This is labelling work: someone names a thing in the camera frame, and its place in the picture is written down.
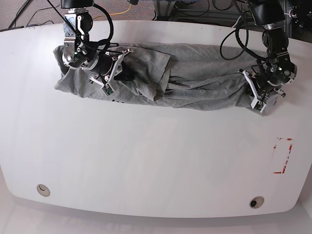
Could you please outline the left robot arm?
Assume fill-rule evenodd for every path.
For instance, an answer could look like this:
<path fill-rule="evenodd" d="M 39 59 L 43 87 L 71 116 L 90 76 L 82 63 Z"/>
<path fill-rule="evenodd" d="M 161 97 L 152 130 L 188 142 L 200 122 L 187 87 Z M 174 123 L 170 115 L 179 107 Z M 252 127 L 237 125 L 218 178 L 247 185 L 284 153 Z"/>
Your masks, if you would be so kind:
<path fill-rule="evenodd" d="M 247 48 L 239 37 L 240 26 L 247 26 L 247 19 L 241 20 L 235 30 L 235 37 L 243 51 L 256 58 L 258 72 L 244 77 L 253 94 L 253 106 L 264 105 L 273 95 L 284 96 L 281 87 L 291 83 L 297 73 L 297 66 L 291 62 L 288 53 L 288 37 L 284 32 L 285 14 L 277 0 L 248 0 L 249 10 L 256 26 L 264 27 L 262 42 L 267 48 L 267 56 L 262 57 Z"/>

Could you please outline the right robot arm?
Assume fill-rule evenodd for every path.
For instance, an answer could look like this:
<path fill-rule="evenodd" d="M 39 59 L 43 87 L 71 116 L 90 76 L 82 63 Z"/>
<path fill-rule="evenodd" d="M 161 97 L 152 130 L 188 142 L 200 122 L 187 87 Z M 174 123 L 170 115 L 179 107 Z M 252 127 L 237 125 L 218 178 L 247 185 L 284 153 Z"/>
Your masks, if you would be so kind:
<path fill-rule="evenodd" d="M 132 81 L 135 73 L 123 61 L 132 49 L 110 51 L 114 34 L 113 21 L 109 13 L 93 0 L 62 0 L 62 9 L 68 10 L 64 20 L 63 64 L 71 69 L 81 68 L 91 72 L 90 82 L 100 85 L 110 95 L 118 88 L 120 81 Z M 93 19 L 87 8 L 100 10 L 109 22 L 109 36 L 99 41 L 90 41 L 89 32 Z"/>

